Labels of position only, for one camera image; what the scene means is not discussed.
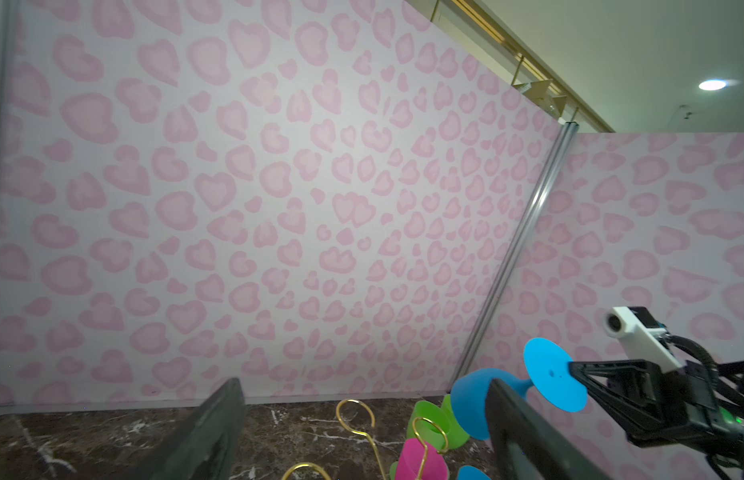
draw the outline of pink silicone cup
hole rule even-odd
[[[447,480],[450,470],[444,462],[444,457],[439,455],[436,449],[428,445],[428,459],[423,469],[423,480]],[[399,456],[399,466],[396,468],[396,480],[414,480],[420,462],[423,461],[423,446],[417,438],[410,438],[404,443]]]

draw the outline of green silicone cup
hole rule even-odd
[[[441,427],[444,430],[446,437],[450,440],[450,449],[452,449],[450,439],[452,425],[450,424],[450,419],[444,412],[442,412],[441,408],[426,400],[420,400],[418,403],[415,403],[415,408],[412,411],[412,416],[410,417],[410,420],[406,425],[407,438],[415,438],[415,430],[412,429],[412,421],[415,420],[417,417],[428,418],[433,423]],[[436,428],[428,422],[418,422],[417,431],[420,433],[422,439],[425,442],[431,444],[436,450],[441,450],[442,448],[444,448],[444,437],[441,435],[441,432],[436,430]]]
[[[446,437],[450,440],[450,450],[453,448],[462,447],[465,442],[468,441],[470,435],[468,432],[463,430],[463,427],[457,422],[454,412],[452,412],[452,397],[449,395],[444,396],[444,400],[441,403],[441,411],[450,420],[450,430],[446,434]]]

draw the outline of marble floor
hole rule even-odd
[[[365,410],[349,404],[344,418],[377,440],[383,464],[395,462],[406,439],[406,422],[417,400],[366,401],[377,417],[370,430]],[[440,398],[428,398],[440,403]],[[298,462],[317,463],[339,478],[355,464],[364,472],[354,480],[380,478],[367,440],[344,430],[334,417],[336,402],[250,406],[239,439],[231,480],[276,480]],[[120,472],[143,456],[190,415],[192,408],[110,412],[37,413],[0,416],[0,480],[98,478]],[[470,439],[445,456],[450,478],[464,465],[498,478],[491,450]],[[292,478],[319,478],[302,470]]]

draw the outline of gold hook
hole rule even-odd
[[[374,440],[372,439],[372,436],[369,433],[362,432],[361,430],[353,430],[351,427],[348,426],[345,420],[343,420],[343,417],[340,416],[340,408],[348,402],[358,403],[364,409],[367,410],[367,412],[370,414],[370,418],[372,418],[372,428],[374,428],[374,413],[372,413],[372,409],[369,408],[366,403],[360,402],[359,400],[354,400],[352,398],[346,398],[345,400],[340,402],[338,406],[334,409],[334,415],[338,418],[338,421],[343,426],[343,428],[348,430],[348,432],[355,433],[356,435],[361,435],[363,437],[367,437],[367,440],[369,440],[369,443],[370,445],[372,445],[372,449],[374,450],[374,456],[377,459],[377,466],[380,467],[380,474],[383,475],[383,480],[386,480],[385,469],[383,468],[383,463],[380,460],[380,453],[377,451],[377,445],[375,445]]]
[[[318,472],[322,477],[324,477],[324,480],[332,480],[332,478],[330,478],[330,476],[324,471],[322,467],[316,465],[315,463],[310,463],[310,462],[303,462],[303,463],[297,464],[296,466],[290,467],[290,469],[287,470],[287,473],[285,473],[284,476],[281,477],[281,480],[287,480],[287,478],[289,478],[292,475],[292,472],[294,472],[295,470],[299,468],[305,468],[305,467],[311,468],[314,472]]]
[[[444,433],[444,430],[439,427],[433,420],[430,420],[425,417],[417,417],[415,420],[412,421],[412,429],[415,432],[415,436],[417,437],[417,441],[420,442],[420,444],[423,446],[423,460],[420,462],[420,468],[417,469],[417,476],[415,477],[415,480],[423,480],[423,469],[425,468],[425,462],[428,459],[428,444],[423,440],[422,437],[420,437],[420,433],[417,431],[417,422],[419,420],[423,420],[424,422],[428,422],[432,426],[436,427],[436,429],[439,430],[439,433],[444,437],[444,448],[441,450],[436,450],[436,453],[439,453],[441,455],[447,453],[450,450],[450,440],[446,437],[446,433]]]

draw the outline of blue suction cup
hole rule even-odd
[[[490,480],[490,477],[476,467],[464,466],[457,471],[457,480]]]
[[[572,358],[547,339],[531,339],[524,347],[524,365],[543,397],[565,412],[586,408],[588,391],[569,375]]]
[[[526,391],[532,386],[531,380],[519,380],[514,375],[500,369],[476,370],[457,380],[452,387],[452,411],[460,427],[468,435],[487,440],[490,428],[486,424],[484,404],[486,393],[493,379],[507,383],[521,398],[526,399]]]

